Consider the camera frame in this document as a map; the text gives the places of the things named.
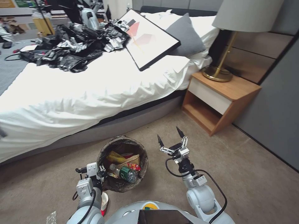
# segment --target trash can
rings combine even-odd
[[[123,179],[116,179],[114,177],[108,176],[102,183],[103,191],[111,190],[115,192],[126,192],[135,188],[143,180],[147,167],[148,167],[148,157],[143,145],[125,135],[113,137],[100,151],[97,158],[99,164],[103,164],[106,170],[108,170],[111,162],[107,160],[107,156],[111,151],[118,154],[133,153],[134,155],[139,155],[141,170],[138,175],[138,180],[135,183],[129,183]]]

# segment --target lamp stand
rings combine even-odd
[[[226,58],[227,53],[230,52],[230,49],[236,39],[237,33],[238,33],[237,31],[233,32],[233,36],[230,39],[230,43],[226,48],[226,51],[224,52],[219,65],[217,67],[208,66],[201,70],[204,77],[218,82],[228,82],[233,78],[233,74],[230,73],[230,71],[221,68],[221,66]]]

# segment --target lamp shade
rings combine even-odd
[[[213,26],[241,32],[272,29],[283,0],[224,0]]]

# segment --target gray bed frame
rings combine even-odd
[[[165,12],[168,9],[170,8],[143,6],[141,8],[141,12],[156,13],[156,12]],[[203,10],[173,9],[173,13],[177,15],[184,15],[187,12],[190,14],[190,16],[214,16],[217,13],[213,11],[203,11]],[[213,45],[209,50],[209,55],[212,57],[214,62],[218,61],[221,52],[223,51],[229,37],[230,37],[229,31],[224,31],[224,30],[220,31],[218,37],[216,38],[216,40],[214,41]],[[98,141],[98,140],[111,138],[113,136],[124,134],[126,132],[137,129],[143,125],[146,125],[148,123],[151,123],[155,120],[162,118],[163,116],[173,111],[175,108],[179,107],[182,101],[183,101],[183,96],[178,96],[176,98],[162,102],[158,105],[133,113],[131,115],[127,115],[125,117],[121,117],[113,121],[104,123],[102,125],[98,125],[93,128],[89,128],[84,131],[67,136],[65,138],[59,139],[56,142],[46,147],[34,149],[29,152],[23,153],[21,155],[15,156],[9,160],[4,161],[3,163],[1,163],[1,165],[31,155],[35,155],[41,152],[46,152],[51,149]]]

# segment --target framed picture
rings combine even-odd
[[[125,21],[130,29],[126,43],[138,69],[143,71],[181,45],[181,42],[160,27],[130,9],[119,20]]]

